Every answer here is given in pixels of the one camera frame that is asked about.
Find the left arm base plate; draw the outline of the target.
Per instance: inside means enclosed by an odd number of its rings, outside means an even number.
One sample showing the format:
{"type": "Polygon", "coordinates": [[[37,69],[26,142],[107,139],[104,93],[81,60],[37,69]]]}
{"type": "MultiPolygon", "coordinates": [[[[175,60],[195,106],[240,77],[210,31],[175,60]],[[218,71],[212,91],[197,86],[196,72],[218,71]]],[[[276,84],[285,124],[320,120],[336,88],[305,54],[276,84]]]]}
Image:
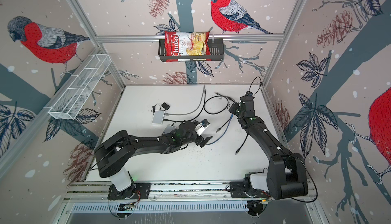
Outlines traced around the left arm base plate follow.
{"type": "Polygon", "coordinates": [[[109,200],[146,200],[149,197],[151,183],[133,183],[123,191],[118,191],[114,184],[109,188],[109,200]]]}

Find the black adapter with cord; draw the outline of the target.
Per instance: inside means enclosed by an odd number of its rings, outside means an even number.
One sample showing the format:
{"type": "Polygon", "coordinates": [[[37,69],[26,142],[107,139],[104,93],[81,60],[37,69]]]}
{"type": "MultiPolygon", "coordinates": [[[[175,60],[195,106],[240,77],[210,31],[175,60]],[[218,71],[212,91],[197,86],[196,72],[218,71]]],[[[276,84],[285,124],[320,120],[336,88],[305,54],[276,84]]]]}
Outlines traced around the black adapter with cord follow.
{"type": "Polygon", "coordinates": [[[170,106],[167,103],[155,104],[152,106],[151,112],[154,114],[156,111],[168,111],[170,106]]]}

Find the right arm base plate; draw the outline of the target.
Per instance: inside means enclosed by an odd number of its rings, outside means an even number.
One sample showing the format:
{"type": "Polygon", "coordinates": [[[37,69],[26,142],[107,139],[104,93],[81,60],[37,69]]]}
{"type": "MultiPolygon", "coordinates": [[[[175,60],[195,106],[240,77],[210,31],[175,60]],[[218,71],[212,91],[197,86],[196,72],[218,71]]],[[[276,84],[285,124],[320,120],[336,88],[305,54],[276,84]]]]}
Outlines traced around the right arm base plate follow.
{"type": "Polygon", "coordinates": [[[271,196],[268,192],[254,189],[250,183],[244,181],[231,181],[229,183],[229,193],[233,199],[244,199],[244,198],[264,198],[269,199],[271,196]]]}

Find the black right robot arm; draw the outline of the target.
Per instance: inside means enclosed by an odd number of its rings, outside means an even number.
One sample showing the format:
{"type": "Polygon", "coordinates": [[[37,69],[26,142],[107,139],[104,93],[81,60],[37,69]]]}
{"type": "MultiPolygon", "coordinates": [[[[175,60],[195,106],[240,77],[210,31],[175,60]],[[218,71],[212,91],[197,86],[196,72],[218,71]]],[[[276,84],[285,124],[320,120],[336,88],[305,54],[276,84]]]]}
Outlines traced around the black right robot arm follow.
{"type": "Polygon", "coordinates": [[[302,157],[284,147],[255,115],[252,92],[240,97],[229,112],[237,117],[241,128],[257,142],[269,160],[265,183],[271,197],[279,200],[306,196],[309,190],[302,157]]]}

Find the black cable gold green plug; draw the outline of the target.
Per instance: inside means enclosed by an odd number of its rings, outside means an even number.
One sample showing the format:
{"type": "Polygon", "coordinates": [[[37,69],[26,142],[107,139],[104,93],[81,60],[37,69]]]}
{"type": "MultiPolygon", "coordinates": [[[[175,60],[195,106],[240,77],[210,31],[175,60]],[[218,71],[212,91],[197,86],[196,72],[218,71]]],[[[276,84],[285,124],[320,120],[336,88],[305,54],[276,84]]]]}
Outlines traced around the black cable gold green plug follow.
{"type": "Polygon", "coordinates": [[[208,132],[216,132],[226,124],[231,116],[229,113],[231,105],[230,99],[223,96],[216,95],[207,98],[202,117],[210,123],[208,132]]]}

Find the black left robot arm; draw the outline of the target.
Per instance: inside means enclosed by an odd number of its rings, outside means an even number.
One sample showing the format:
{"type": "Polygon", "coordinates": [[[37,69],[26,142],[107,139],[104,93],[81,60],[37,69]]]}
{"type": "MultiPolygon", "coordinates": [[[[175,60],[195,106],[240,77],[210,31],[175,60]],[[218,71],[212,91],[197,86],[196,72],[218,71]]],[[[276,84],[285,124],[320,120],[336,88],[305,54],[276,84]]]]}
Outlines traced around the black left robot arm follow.
{"type": "Polygon", "coordinates": [[[207,119],[201,122],[185,121],[177,129],[153,137],[133,136],[121,130],[94,150],[99,176],[108,178],[117,191],[124,191],[133,185],[130,174],[124,168],[131,157],[152,153],[171,154],[190,143],[204,147],[212,139],[211,136],[202,137],[209,125],[207,119]]]}

